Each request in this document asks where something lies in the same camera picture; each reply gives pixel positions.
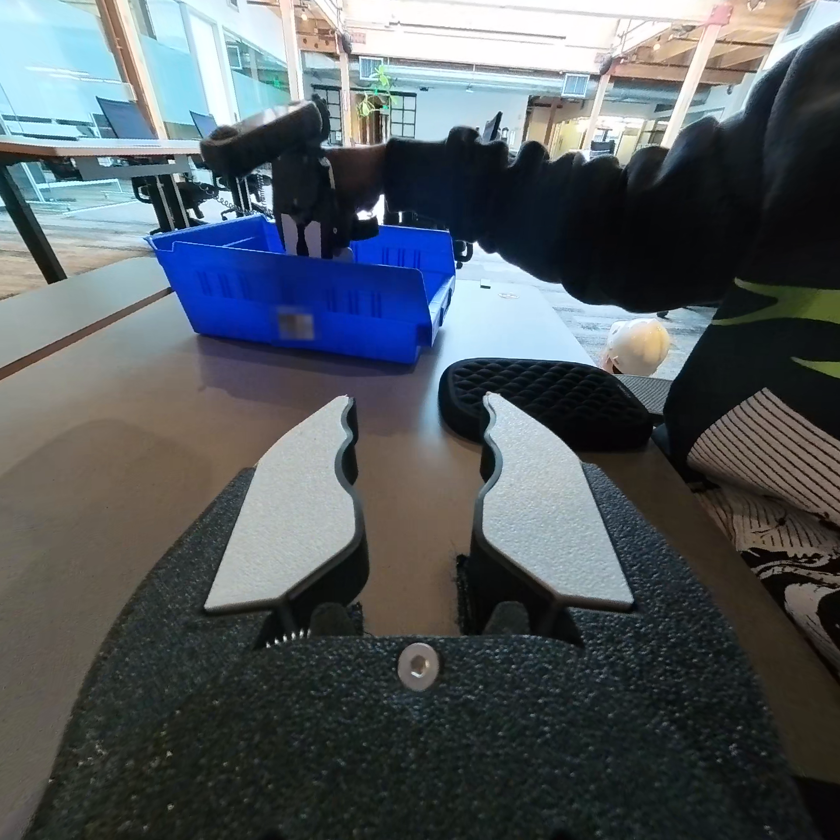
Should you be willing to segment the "green potted plant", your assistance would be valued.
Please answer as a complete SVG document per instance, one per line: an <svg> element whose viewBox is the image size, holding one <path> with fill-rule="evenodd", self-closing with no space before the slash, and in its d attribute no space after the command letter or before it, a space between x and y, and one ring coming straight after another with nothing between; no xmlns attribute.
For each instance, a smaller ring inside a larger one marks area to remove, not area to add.
<svg viewBox="0 0 840 840"><path fill-rule="evenodd" d="M392 110L392 80L386 74L381 80L369 82L361 93L361 100L356 104L356 111L361 120L369 118L375 112L389 114Z"/></svg>

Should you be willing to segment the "person's right forearm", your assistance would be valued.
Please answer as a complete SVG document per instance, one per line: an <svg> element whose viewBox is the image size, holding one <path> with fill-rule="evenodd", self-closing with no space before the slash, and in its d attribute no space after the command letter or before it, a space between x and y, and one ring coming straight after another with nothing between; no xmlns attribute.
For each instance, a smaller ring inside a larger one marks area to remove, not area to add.
<svg viewBox="0 0 840 840"><path fill-rule="evenodd" d="M432 218L577 299L632 312L722 299L735 279L838 282L839 32L778 61L740 112L626 164L472 129L386 145L391 209Z"/></svg>

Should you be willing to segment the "blue plastic bin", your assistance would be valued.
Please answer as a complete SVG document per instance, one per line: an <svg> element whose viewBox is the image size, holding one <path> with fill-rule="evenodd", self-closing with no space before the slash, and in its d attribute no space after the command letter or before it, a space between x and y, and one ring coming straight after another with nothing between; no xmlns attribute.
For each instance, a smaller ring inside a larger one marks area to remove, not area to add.
<svg viewBox="0 0 840 840"><path fill-rule="evenodd" d="M347 256L288 255L261 215L146 238L195 333L414 364L455 289L446 231L383 226Z"/></svg>

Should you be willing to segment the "white rounded plastic object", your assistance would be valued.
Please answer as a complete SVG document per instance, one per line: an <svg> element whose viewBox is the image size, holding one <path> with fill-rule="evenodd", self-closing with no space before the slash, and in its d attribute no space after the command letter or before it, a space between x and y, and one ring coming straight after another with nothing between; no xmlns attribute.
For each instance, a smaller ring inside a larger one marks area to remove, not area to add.
<svg viewBox="0 0 840 840"><path fill-rule="evenodd" d="M656 318L616 321L608 331L600 367L616 375L653 375L666 360L671 338Z"/></svg>

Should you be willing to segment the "wooden desk black legs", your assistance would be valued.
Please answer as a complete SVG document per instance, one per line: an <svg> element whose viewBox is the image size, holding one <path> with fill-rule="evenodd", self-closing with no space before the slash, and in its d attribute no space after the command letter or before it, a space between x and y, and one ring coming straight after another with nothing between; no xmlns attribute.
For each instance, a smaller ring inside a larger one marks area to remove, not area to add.
<svg viewBox="0 0 840 840"><path fill-rule="evenodd" d="M151 179L152 205L162 233L192 224L175 182L201 157L197 140L40 140L4 134L1 138L1 195L18 234L49 285L67 278L33 211L19 191L10 168L42 162L69 162L84 182Z"/></svg>

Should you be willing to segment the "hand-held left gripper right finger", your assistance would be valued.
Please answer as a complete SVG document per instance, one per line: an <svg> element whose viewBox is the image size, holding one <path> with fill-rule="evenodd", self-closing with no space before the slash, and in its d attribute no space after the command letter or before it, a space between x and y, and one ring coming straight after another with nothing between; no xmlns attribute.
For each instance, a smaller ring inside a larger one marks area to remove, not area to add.
<svg viewBox="0 0 840 840"><path fill-rule="evenodd" d="M490 474L474 536L550 604L627 613L634 596L576 453L504 396L482 404Z"/></svg>

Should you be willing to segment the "person's right hand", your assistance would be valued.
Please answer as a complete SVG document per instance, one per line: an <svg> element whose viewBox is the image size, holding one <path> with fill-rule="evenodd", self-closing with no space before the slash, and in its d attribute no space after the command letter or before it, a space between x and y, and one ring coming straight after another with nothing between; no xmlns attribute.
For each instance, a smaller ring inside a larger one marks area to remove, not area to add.
<svg viewBox="0 0 840 840"><path fill-rule="evenodd" d="M385 194L386 152L386 144L327 150L337 200L344 212L369 212L378 204Z"/></svg>

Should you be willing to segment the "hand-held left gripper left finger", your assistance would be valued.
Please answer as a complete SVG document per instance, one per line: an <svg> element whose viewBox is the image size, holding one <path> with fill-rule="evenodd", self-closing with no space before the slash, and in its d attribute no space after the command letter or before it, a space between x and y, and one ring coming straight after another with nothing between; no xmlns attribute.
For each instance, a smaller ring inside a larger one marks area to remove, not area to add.
<svg viewBox="0 0 840 840"><path fill-rule="evenodd" d="M357 437L355 400L339 395L259 458L206 613L290 606L355 554L366 559L352 477Z"/></svg>

